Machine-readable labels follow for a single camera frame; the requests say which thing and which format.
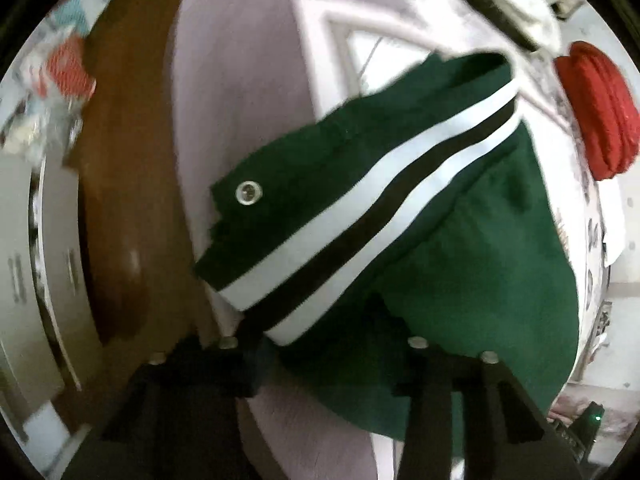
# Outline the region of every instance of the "snap button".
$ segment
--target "snap button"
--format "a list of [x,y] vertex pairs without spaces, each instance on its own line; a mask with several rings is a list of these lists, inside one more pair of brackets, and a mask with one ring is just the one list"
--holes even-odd
[[262,196],[260,184],[253,180],[247,180],[236,188],[236,199],[242,205],[255,204]]

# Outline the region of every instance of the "green fabric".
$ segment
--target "green fabric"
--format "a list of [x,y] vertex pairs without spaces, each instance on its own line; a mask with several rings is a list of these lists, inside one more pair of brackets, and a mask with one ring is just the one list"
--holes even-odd
[[[510,80],[511,68],[498,54],[447,62],[430,56],[379,94],[350,101],[258,150],[212,187],[223,219],[197,274],[224,288],[344,195],[385,153]],[[236,187],[246,180],[264,193],[251,207],[236,200]]]
[[[547,205],[524,127],[516,147],[460,195],[439,227],[385,267],[370,291],[389,314],[371,329],[366,309],[327,351],[284,362],[316,396],[357,426],[404,439],[408,401],[392,395],[397,348],[421,335],[445,350],[493,350],[546,413],[572,369],[578,337],[577,293]],[[402,333],[394,318],[409,329]],[[398,336],[380,337],[387,324]],[[462,412],[454,405],[454,449],[462,450]]]

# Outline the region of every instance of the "dark stripe on white object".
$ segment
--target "dark stripe on white object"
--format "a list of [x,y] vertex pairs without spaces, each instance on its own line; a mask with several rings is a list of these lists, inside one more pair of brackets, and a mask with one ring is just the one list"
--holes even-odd
[[418,184],[455,153],[486,140],[509,120],[514,111],[515,99],[487,120],[462,135],[439,143],[405,167],[364,215],[322,248],[286,282],[246,310],[247,320],[258,330],[266,331],[285,319],[389,223]]
[[424,207],[441,192],[453,178],[473,161],[489,153],[507,139],[518,127],[519,110],[485,140],[450,156],[435,172],[425,178],[404,200],[393,218],[331,278],[311,294],[267,336],[277,345],[293,343],[311,328],[335,301],[340,298],[358,275],[386,248],[388,248],[420,214]]
[[357,221],[405,167],[438,143],[466,132],[495,114],[517,92],[517,82],[512,80],[491,96],[388,152],[344,196],[220,290],[220,295],[241,311],[260,301]]

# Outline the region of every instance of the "white cabinet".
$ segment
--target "white cabinet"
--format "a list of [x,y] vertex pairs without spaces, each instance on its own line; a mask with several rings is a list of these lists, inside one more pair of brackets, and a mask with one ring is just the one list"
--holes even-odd
[[14,415],[23,420],[60,391],[63,381],[45,336],[31,277],[31,167],[20,158],[2,156],[0,179],[1,373]]
[[[82,273],[78,176],[58,158],[45,160],[40,171],[36,238],[45,289],[40,304],[30,250],[31,181],[28,163],[0,154],[0,394],[3,411],[19,422],[64,387],[58,365],[65,365],[81,388],[98,370],[101,348]],[[53,326],[63,362],[55,361],[43,315]]]

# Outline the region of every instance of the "red cloth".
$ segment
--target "red cloth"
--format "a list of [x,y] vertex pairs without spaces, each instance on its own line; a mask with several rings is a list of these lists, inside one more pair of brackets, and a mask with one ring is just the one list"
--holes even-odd
[[618,67],[585,41],[572,43],[556,70],[574,109],[596,180],[624,173],[638,154],[640,116]]

